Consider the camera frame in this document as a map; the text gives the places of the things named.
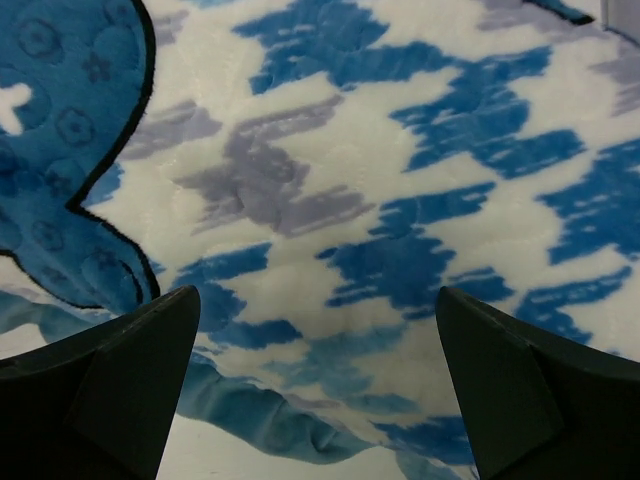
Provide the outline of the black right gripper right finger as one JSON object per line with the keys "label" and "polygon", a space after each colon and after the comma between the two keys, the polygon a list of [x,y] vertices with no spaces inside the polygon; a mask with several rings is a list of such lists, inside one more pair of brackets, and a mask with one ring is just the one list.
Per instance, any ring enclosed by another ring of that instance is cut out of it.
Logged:
{"label": "black right gripper right finger", "polygon": [[436,321],[482,479],[636,479],[639,365],[444,287]]}

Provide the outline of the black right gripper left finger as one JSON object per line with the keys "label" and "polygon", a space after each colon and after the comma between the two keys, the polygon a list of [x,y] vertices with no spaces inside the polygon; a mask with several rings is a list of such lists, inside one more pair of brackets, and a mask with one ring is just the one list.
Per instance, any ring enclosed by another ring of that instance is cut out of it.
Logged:
{"label": "black right gripper left finger", "polygon": [[153,479],[200,316],[195,287],[1,362],[4,479]]}

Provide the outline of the blue houndstooth pillow with pillowcase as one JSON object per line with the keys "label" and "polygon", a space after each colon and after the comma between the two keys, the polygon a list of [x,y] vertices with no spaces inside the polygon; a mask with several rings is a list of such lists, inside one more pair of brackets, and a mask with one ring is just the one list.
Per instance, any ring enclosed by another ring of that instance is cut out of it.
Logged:
{"label": "blue houndstooth pillow with pillowcase", "polygon": [[639,5],[5,1],[1,354],[181,287],[219,479],[482,479],[444,287],[639,365]]}

